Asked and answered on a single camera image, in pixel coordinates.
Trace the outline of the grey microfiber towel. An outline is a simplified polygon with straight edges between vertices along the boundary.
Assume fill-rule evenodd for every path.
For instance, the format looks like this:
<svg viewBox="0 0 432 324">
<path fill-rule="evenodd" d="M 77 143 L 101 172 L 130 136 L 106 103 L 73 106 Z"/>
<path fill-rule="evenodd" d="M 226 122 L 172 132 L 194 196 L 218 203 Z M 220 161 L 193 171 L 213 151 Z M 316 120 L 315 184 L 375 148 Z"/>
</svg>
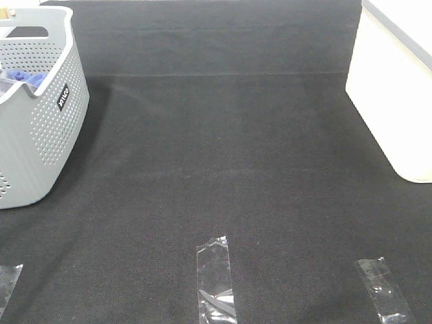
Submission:
<svg viewBox="0 0 432 324">
<path fill-rule="evenodd" d="M 21 85 L 22 83 L 16 80 L 15 71 L 1 70 L 1 104 L 14 96 Z"/>
</svg>

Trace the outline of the blue towel in basket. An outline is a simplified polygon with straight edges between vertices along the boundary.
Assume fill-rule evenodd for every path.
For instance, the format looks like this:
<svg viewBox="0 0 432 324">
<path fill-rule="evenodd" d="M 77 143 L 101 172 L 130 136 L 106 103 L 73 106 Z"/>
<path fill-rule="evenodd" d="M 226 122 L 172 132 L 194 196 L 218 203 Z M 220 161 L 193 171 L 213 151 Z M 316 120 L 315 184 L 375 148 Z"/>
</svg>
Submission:
<svg viewBox="0 0 432 324">
<path fill-rule="evenodd" d="M 24 82 L 32 92 L 35 92 L 46 78 L 47 73 L 31 74 L 23 70 L 8 70 L 2 72 L 2 76 L 9 80 Z"/>
</svg>

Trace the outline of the centre clear tape strip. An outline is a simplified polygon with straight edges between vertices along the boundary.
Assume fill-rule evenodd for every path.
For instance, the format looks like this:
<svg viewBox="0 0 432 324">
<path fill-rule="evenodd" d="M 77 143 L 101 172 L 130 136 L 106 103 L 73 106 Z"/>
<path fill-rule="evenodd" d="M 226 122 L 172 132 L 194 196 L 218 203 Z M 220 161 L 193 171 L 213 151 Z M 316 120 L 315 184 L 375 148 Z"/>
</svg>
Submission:
<svg viewBox="0 0 432 324">
<path fill-rule="evenodd" d="M 230 254 L 225 236 L 196 248 L 199 323 L 237 323 Z"/>
</svg>

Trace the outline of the clear tape strip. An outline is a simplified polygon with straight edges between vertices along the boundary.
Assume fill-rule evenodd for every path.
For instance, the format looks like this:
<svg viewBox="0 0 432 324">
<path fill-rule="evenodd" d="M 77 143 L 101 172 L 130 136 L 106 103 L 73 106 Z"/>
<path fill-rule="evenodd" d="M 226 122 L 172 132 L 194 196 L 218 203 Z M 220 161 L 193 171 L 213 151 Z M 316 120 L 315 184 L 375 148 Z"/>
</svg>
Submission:
<svg viewBox="0 0 432 324">
<path fill-rule="evenodd" d="M 355 262 L 382 324 L 416 323 L 416 319 L 384 257 Z"/>
<path fill-rule="evenodd" d="M 196 248 L 199 323 L 237 323 L 230 254 L 225 236 Z"/>
<path fill-rule="evenodd" d="M 0 266 L 0 317 L 3 316 L 23 265 Z"/>
</svg>

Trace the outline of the grey perforated laundry basket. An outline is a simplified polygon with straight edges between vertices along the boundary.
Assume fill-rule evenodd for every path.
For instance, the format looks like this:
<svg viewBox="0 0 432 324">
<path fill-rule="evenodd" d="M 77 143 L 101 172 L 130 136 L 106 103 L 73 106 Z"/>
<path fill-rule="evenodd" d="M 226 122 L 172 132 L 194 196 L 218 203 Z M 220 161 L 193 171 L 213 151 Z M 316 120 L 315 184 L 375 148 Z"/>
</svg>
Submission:
<svg viewBox="0 0 432 324">
<path fill-rule="evenodd" d="M 1 104 L 1 208 L 38 202 L 52 189 L 80 133 L 88 87 L 64 6 L 7 7 L 4 28 L 40 27 L 44 36 L 1 39 L 1 70 L 47 73 L 35 92 L 27 84 Z"/>
</svg>

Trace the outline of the cream white storage bin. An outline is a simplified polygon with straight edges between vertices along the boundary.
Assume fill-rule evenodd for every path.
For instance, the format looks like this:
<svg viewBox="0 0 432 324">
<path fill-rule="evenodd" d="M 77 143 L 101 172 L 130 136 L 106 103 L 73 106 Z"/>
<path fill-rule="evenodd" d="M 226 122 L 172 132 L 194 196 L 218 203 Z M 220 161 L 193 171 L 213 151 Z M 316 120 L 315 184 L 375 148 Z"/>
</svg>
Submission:
<svg viewBox="0 0 432 324">
<path fill-rule="evenodd" d="M 362 1 L 346 92 L 394 171 L 431 182 L 430 1 Z"/>
</svg>

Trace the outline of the right clear tape strip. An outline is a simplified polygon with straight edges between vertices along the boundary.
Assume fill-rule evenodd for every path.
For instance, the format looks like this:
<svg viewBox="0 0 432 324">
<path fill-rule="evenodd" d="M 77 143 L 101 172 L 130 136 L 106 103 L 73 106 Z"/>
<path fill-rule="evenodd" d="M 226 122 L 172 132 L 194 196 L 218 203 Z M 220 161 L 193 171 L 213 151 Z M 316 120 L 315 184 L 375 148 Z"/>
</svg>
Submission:
<svg viewBox="0 0 432 324">
<path fill-rule="evenodd" d="M 416 323 L 416 319 L 384 257 L 355 262 L 382 324 Z"/>
</svg>

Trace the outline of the left clear tape strip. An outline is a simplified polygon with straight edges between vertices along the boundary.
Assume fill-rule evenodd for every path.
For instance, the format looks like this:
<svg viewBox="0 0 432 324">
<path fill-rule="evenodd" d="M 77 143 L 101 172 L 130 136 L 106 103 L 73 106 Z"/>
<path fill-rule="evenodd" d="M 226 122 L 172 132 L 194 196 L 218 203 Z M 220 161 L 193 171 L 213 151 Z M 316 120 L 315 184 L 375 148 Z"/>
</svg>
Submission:
<svg viewBox="0 0 432 324">
<path fill-rule="evenodd" d="M 3 316 L 23 265 L 0 266 L 0 317 Z"/>
</svg>

